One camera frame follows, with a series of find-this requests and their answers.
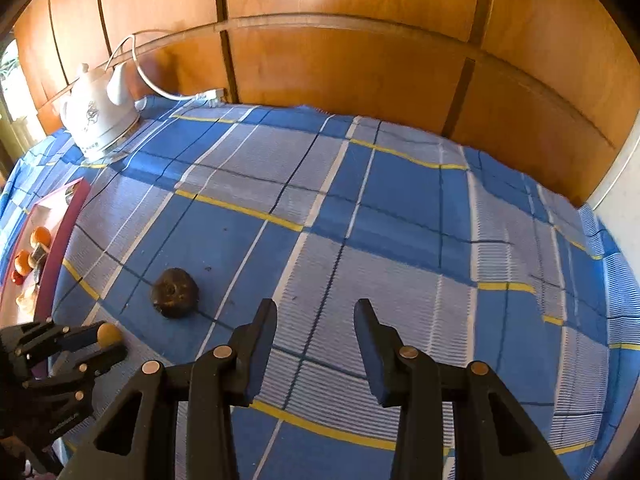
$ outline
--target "orange fruit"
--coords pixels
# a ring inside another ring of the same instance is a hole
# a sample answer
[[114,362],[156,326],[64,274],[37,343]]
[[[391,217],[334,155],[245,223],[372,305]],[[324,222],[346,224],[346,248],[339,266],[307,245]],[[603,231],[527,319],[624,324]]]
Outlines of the orange fruit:
[[51,245],[51,233],[46,227],[36,227],[31,233],[31,247],[35,249],[38,243],[43,244],[45,247]]
[[15,270],[20,272],[21,275],[27,276],[31,272],[31,266],[29,265],[29,251],[23,249],[14,260]]

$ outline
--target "pink tray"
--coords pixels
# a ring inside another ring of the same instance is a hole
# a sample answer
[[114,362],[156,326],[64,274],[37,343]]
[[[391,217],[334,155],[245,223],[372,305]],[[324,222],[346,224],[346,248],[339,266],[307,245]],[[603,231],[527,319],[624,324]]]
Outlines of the pink tray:
[[[6,268],[4,285],[0,296],[0,328],[33,320],[42,321],[51,315],[53,297],[66,246],[69,243],[71,231],[90,189],[91,185],[85,179],[79,178],[49,193],[33,205],[22,226]],[[67,204],[66,196],[68,193],[73,193],[73,195]],[[31,232],[40,225],[44,225],[51,232],[51,245],[40,280],[40,290],[36,300],[35,311],[30,316],[18,307],[17,303],[15,303],[15,298],[21,294],[24,288],[33,285],[33,272],[24,279],[24,283],[20,286],[12,283],[11,272],[15,268],[14,260],[16,254],[23,249],[31,251]]]

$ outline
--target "blue plaid tablecloth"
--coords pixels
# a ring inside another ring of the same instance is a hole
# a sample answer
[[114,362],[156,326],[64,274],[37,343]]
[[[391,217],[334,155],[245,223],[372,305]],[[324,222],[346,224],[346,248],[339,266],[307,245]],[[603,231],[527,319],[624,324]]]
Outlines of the blue plaid tablecloth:
[[[486,153],[371,118],[159,98],[143,117],[107,166],[84,163],[63,130],[47,137],[0,197],[4,276],[31,205],[69,180],[92,183],[53,315],[124,330],[129,357],[98,379],[97,416],[145,360],[190,362],[272,297],[262,391],[232,413],[241,478],[386,479],[399,412],[376,404],[364,376],[352,313],[366,297],[437,361],[489,363],[572,478],[597,466],[638,378],[640,294],[588,206]],[[149,299],[168,267],[200,288],[185,319]],[[444,414],[453,478],[449,404]]]

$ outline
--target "wooden ball knob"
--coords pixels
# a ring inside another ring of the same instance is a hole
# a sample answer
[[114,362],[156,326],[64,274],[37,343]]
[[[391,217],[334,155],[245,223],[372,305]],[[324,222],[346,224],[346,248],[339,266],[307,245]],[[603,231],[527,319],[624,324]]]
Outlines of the wooden ball knob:
[[122,332],[120,329],[111,323],[103,323],[98,329],[98,346],[100,348],[107,348],[116,343],[123,341]]

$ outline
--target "white wall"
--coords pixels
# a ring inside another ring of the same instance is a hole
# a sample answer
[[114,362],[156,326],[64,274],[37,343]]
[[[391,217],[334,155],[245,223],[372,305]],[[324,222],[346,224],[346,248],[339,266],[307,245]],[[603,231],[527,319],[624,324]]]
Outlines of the white wall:
[[587,202],[640,278],[640,113],[612,167]]

